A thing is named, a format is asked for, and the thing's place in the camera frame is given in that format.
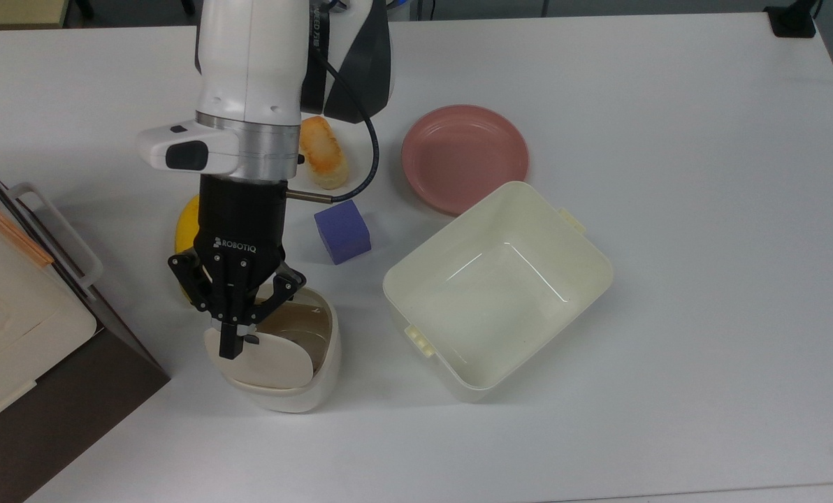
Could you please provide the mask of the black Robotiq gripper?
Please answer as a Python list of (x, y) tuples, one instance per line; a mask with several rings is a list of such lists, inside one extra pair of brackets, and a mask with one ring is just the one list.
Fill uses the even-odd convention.
[[(246, 340), (253, 341), (257, 325), (307, 283), (303, 273), (280, 264), (287, 188), (285, 181), (200, 177), (195, 251), (171, 256), (168, 267), (191, 305), (219, 323), (219, 357), (242, 353), (240, 323), (248, 323)], [(256, 291), (273, 273), (270, 296), (258, 300)]]

